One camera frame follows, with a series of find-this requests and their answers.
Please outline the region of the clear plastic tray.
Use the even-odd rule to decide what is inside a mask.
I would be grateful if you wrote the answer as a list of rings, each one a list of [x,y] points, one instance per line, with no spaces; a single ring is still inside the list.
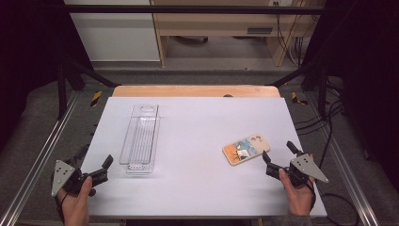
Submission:
[[[120,154],[128,174],[152,173],[160,117],[158,105],[134,105]]]

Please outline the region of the white cabinet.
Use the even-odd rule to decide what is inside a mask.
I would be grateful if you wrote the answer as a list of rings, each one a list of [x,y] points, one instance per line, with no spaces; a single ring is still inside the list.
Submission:
[[[71,17],[93,62],[160,60],[150,13],[72,13]]]

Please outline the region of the cream painted phone case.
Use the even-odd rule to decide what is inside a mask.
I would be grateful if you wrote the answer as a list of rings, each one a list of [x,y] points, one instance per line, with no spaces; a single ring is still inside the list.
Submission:
[[[262,155],[263,152],[269,151],[270,146],[261,134],[245,137],[222,148],[222,152],[232,166],[244,163]]]

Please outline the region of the person's right hand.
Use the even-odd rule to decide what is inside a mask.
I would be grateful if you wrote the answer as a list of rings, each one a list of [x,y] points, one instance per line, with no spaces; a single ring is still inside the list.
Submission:
[[[314,179],[310,177],[305,186],[295,188],[283,169],[279,170],[279,178],[286,192],[288,214],[308,217],[312,210]]]

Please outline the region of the black metal stand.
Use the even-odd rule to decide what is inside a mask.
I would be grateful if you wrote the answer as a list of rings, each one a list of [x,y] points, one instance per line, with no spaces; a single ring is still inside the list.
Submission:
[[[327,73],[323,62],[312,60],[292,73],[289,73],[281,79],[271,83],[271,86],[279,88],[302,74],[305,75],[301,85],[304,91],[312,91],[315,87],[318,87],[317,112],[320,114],[322,119],[325,120],[327,118]]]
[[[101,84],[115,88],[118,86],[101,75],[94,72],[92,69],[85,67],[75,61],[67,61],[60,63],[56,68],[57,75],[57,88],[58,88],[58,119],[62,119],[67,112],[67,94],[66,94],[66,82],[68,80],[73,90],[82,90],[86,83],[83,81],[80,74],[88,75],[94,80]]]

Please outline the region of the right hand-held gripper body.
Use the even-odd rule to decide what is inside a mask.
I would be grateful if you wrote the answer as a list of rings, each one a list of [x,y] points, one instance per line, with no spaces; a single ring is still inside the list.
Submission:
[[[279,179],[280,168],[281,166],[271,161],[271,164],[266,167],[266,174],[275,179]],[[326,175],[306,153],[292,159],[290,161],[290,166],[282,167],[282,169],[287,173],[294,187],[305,185],[310,177],[328,183]]]

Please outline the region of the black horizontal bar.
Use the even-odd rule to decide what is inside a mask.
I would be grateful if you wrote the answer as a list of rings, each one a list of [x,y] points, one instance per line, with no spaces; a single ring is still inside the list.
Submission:
[[[237,7],[237,6],[127,6],[127,5],[66,5],[70,13],[194,13],[194,14],[283,14],[321,15],[321,8],[303,7]]]

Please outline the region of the aluminium frame rail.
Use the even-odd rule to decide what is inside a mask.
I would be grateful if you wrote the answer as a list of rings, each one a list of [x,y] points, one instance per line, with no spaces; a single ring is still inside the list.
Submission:
[[[38,154],[35,162],[30,168],[30,171],[26,174],[24,182],[19,188],[14,199],[8,206],[7,210],[0,217],[0,226],[14,226],[17,222],[18,217],[24,209],[24,206],[32,193],[34,186],[40,178],[40,175],[52,154],[64,128],[67,124],[79,97],[81,96],[81,91],[73,91],[71,97],[68,100],[67,108],[64,115],[56,121],[50,135],[43,144],[40,153]]]
[[[369,204],[354,172],[344,158],[341,148],[339,147],[338,142],[332,134],[332,127],[330,125],[326,125],[322,128],[322,131],[325,138],[327,139],[327,146],[330,148],[334,163],[343,179],[343,183],[359,214],[359,218],[361,219],[363,225],[380,226],[374,210]]]

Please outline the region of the wooden desk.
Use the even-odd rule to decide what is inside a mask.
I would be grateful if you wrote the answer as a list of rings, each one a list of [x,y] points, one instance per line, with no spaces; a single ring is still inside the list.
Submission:
[[[322,7],[326,0],[150,0],[153,6]],[[273,62],[282,64],[295,38],[309,38],[317,25],[316,15],[180,14],[153,15],[159,40],[167,37],[231,36],[260,37]]]

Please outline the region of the yellow black tape marker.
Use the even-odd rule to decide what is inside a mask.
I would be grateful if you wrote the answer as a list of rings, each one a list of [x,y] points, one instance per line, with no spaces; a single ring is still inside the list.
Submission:
[[[309,104],[308,101],[299,100],[298,97],[297,97],[296,92],[293,92],[293,91],[292,91],[292,102],[294,104],[299,104],[299,105],[308,105]]]
[[[96,106],[96,104],[98,103],[101,95],[102,95],[102,91],[98,90],[94,93],[93,98],[91,100],[90,106]]]

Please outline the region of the black curtain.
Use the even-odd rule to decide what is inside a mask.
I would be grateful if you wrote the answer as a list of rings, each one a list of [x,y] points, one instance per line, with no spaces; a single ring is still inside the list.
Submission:
[[[88,54],[68,13],[44,9],[64,0],[0,0],[0,152],[12,137],[33,89],[56,81],[56,53],[39,23],[73,60],[91,67]]]
[[[343,100],[368,153],[399,189],[399,0],[327,0],[306,59],[332,39],[327,74],[343,80]]]

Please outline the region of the person's left hand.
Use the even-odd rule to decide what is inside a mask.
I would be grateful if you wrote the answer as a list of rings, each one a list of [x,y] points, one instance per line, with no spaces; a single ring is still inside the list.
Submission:
[[[58,191],[57,197],[62,206],[64,226],[88,226],[88,194],[92,189],[92,178],[88,177],[82,184],[80,193],[72,196],[64,189]]]

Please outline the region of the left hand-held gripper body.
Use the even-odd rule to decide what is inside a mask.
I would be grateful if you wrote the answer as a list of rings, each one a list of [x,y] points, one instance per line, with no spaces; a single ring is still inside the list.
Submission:
[[[83,173],[76,166],[74,158],[66,161],[57,160],[53,174],[51,196],[55,197],[60,189],[64,189],[73,195],[78,195],[82,184],[88,176],[92,178],[92,189],[89,195],[94,196],[96,194],[94,187],[108,180],[107,172],[108,170],[104,170],[101,167],[91,173]]]

